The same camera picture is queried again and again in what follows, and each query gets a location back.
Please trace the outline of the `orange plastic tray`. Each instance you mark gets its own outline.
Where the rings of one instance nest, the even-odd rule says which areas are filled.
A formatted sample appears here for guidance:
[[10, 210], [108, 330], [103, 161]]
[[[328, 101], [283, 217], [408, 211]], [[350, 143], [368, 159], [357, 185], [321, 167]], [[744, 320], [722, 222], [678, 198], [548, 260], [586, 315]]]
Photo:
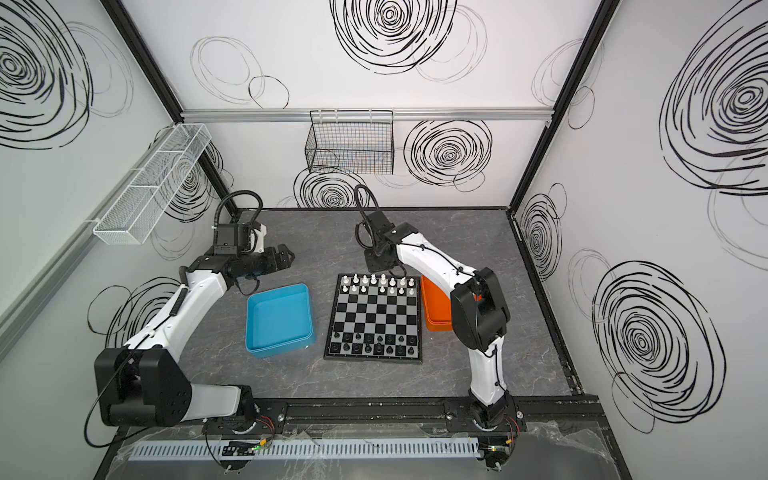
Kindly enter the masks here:
[[421, 294], [426, 328], [431, 332], [451, 331], [450, 298], [426, 276], [421, 277]]

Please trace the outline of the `teal plastic tray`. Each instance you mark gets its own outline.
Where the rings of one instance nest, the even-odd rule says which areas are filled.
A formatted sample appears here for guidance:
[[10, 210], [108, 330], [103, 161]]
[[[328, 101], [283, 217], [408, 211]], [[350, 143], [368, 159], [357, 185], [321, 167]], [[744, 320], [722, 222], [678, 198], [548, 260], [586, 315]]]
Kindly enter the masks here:
[[256, 358], [305, 349], [316, 341], [310, 291], [298, 283], [251, 295], [245, 348]]

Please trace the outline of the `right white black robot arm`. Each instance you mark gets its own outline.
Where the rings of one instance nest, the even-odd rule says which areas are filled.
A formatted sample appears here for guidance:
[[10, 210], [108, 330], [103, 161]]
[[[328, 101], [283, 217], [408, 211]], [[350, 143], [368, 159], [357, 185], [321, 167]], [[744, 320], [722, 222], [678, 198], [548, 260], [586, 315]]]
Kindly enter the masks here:
[[482, 430], [495, 429], [513, 404], [502, 365], [511, 312], [497, 275], [453, 259], [415, 227], [392, 223], [380, 209], [360, 214], [355, 229], [363, 229], [371, 239], [362, 245], [371, 273], [409, 266], [450, 299], [452, 331], [468, 350], [473, 421]]

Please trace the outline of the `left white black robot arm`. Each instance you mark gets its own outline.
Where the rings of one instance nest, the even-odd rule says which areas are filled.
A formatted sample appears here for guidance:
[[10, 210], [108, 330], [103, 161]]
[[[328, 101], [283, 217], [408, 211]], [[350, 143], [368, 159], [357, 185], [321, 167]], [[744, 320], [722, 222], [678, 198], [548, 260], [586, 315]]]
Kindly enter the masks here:
[[258, 250], [256, 233], [244, 251], [210, 248], [179, 269], [180, 284], [159, 312], [120, 348], [94, 362], [99, 391], [94, 407], [108, 426], [171, 427], [213, 418], [258, 417], [247, 386], [193, 384], [178, 364], [207, 312], [242, 278], [285, 270], [295, 259], [284, 244]]

